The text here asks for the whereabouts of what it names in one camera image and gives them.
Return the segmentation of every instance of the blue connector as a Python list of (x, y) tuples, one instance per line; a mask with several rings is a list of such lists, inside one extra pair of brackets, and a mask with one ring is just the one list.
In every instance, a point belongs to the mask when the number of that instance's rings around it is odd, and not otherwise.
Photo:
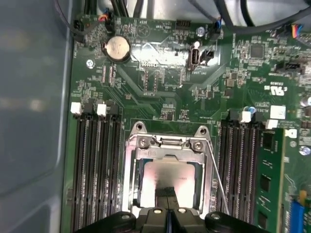
[(291, 204), (290, 233), (303, 233), (303, 214), (305, 207), (297, 201)]

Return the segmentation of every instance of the motherboard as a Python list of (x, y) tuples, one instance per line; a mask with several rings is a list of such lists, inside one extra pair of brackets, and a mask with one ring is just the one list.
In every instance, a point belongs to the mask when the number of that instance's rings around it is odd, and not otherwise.
[(276, 31), (115, 17), (72, 56), (61, 232), (137, 215), (162, 187), (202, 218), (311, 230), (311, 49)]

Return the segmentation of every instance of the silver metal plate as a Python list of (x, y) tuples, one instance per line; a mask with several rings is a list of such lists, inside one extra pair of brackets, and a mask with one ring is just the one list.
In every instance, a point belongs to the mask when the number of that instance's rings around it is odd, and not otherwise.
[[(169, 185), (167, 187), (175, 187), (179, 206), (196, 208), (200, 217), (204, 218), (209, 212), (212, 183), (213, 160), (210, 152), (213, 148), (210, 142), (206, 126), (200, 126), (189, 137), (148, 133), (143, 122), (136, 122), (126, 141), (122, 210), (138, 216), (141, 209), (138, 206), (154, 207), (156, 182), (161, 181), (162, 184)], [(168, 158), (172, 159), (170, 156), (176, 161), (167, 161)], [(147, 163), (145, 167), (142, 165), (145, 160), (153, 162)], [(199, 168), (196, 170), (189, 163), (196, 164)], [(144, 169), (146, 174), (140, 179)]]
[(178, 204), (192, 208), (195, 186), (195, 168), (191, 164), (179, 162), (175, 157), (165, 157), (144, 166), (141, 207), (155, 206), (156, 188), (174, 187)]

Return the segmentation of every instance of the ram slot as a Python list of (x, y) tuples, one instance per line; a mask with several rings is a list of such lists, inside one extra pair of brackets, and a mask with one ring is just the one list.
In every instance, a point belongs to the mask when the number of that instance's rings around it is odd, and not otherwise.
[(98, 166), (97, 166), (97, 203), (96, 221), (106, 217), (106, 179), (107, 179), (107, 151), (109, 140), (109, 119), (100, 121), (100, 133), (97, 138)]
[(85, 198), (83, 226), (92, 223), (92, 199), (94, 182), (94, 165), (96, 152), (97, 120), (89, 120), (85, 145)]
[(234, 141), (235, 150), (233, 157), (235, 158), (232, 167), (232, 192), (233, 197), (232, 204), (232, 216), (238, 218), (240, 214), (240, 202), (241, 202), (241, 180), (242, 180), (242, 161), (243, 161), (243, 141), (245, 136), (245, 129), (239, 127), (238, 134), (234, 135), (236, 138)]
[(241, 160), (242, 160), (242, 165), (241, 165), (241, 174), (243, 174), (245, 177), (244, 179), (241, 179), (239, 182), (240, 188), (240, 203), (239, 203), (239, 215), (236, 216), (238, 219), (244, 219), (245, 215), (245, 206), (247, 206), (247, 195), (246, 195), (246, 187), (248, 183), (249, 177), (246, 175), (247, 170), (248, 170), (248, 157), (249, 157), (249, 125), (250, 124), (245, 124), (243, 125), (243, 140), (241, 143), (242, 147), (242, 153), (241, 153)]
[(231, 143), (231, 156), (230, 156), (230, 171), (228, 173), (228, 183), (229, 183), (229, 192), (228, 192), (228, 207), (232, 216), (236, 212), (235, 201), (238, 198), (236, 196), (235, 187), (238, 179), (239, 171), (239, 153), (240, 153), (240, 134), (241, 130), (238, 127), (233, 128), (232, 133), (232, 143)]
[(251, 129), (251, 142), (252, 142), (252, 152), (251, 161), (250, 161), (250, 172), (249, 172), (249, 187), (248, 187), (248, 196), (250, 197), (250, 201), (247, 206), (247, 218), (246, 221), (248, 223), (254, 223), (254, 210), (255, 210), (255, 195), (256, 195), (256, 177), (257, 174), (257, 161), (258, 161), (258, 150), (260, 147), (260, 126), (261, 125), (253, 125)]
[[(231, 170), (231, 157), (233, 145), (233, 133), (235, 129), (232, 125), (226, 121), (222, 122), (222, 132), (219, 150), (219, 175), (221, 177), (222, 185), (224, 187), (226, 201), (229, 202), (230, 197), (230, 170)], [(225, 211), (224, 200), (220, 190), (217, 191), (217, 210)]]
[(73, 175), (73, 195), (74, 202), (71, 211), (71, 232), (80, 229), (80, 204), (81, 204), (81, 184), (82, 184), (82, 167), (84, 160), (84, 140), (85, 140), (86, 121), (77, 120), (76, 148), (74, 158), (74, 175)]
[(109, 193), (108, 204), (109, 214), (116, 212), (116, 198), (117, 198), (117, 186), (118, 186), (118, 165), (119, 165), (119, 149), (120, 149), (120, 123), (117, 119), (113, 119), (112, 126), (112, 142), (111, 142), (111, 157), (110, 157), (110, 169), (109, 169)]

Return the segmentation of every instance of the black cable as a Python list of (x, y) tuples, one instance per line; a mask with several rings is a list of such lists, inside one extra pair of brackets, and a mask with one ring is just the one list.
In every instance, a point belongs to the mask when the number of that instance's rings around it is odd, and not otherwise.
[(278, 27), (281, 27), (285, 24), (298, 21), (302, 19), (303, 17), (306, 17), (311, 14), (311, 7), (307, 7), (304, 10), (301, 10), (297, 12), (296, 14), (289, 16), (287, 18), (281, 19), (279, 21), (268, 23), (261, 26), (256, 27), (243, 27), (243, 26), (234, 26), (233, 22), (230, 18), (229, 12), (227, 10), (226, 4), (224, 0), (214, 0), (217, 6), (217, 9), (219, 13), (222, 16), (222, 19), (224, 20), (226, 26), (229, 30), (231, 30), (233, 33), (236, 34), (256, 34), (261, 33), (267, 30), (272, 30)]
[(251, 19), (251, 16), (249, 15), (249, 12), (248, 12), (248, 8), (247, 8), (247, 0), (240, 0), (240, 7), (241, 7), (241, 11), (242, 11), (242, 16), (243, 16), (243, 19), (246, 23), (246, 25), (248, 27), (254, 27), (254, 23)]
[(200, 4), (196, 0), (188, 0), (188, 2), (194, 6), (201, 14), (203, 14), (206, 18), (208, 18), (210, 21), (215, 23), (218, 19), (210, 15), (206, 10), (204, 10)]
[(92, 23), (88, 28), (86, 28), (84, 31), (79, 31), (77, 29), (74, 28), (74, 26), (72, 26), (66, 19), (60, 5), (59, 5), (59, 2), (58, 0), (53, 0), (53, 3), (54, 3), (54, 7), (57, 11), (57, 14), (58, 16), (60, 17), (60, 19), (63, 21), (63, 23), (66, 25), (67, 28), (70, 29), (70, 31), (74, 34), (77, 34), (77, 35), (86, 35), (88, 33), (90, 33), (91, 31), (93, 31), (99, 24), (100, 22), (99, 21), (95, 21), (94, 23)]
[(133, 18), (140, 18), (143, 5), (144, 5), (144, 0), (137, 0), (135, 8), (134, 8)]
[(90, 14), (97, 15), (97, 0), (90, 0)]
[(126, 8), (124, 0), (119, 0), (119, 6), (120, 6), (120, 10), (121, 10), (122, 16), (129, 17), (129, 14), (127, 12), (127, 8)]
[(118, 0), (111, 0), (111, 4), (112, 4), (114, 15), (115, 16), (122, 16), (120, 8), (119, 8)]
[(83, 13), (85, 15), (89, 15), (89, 0), (84, 0), (84, 8), (83, 8)]

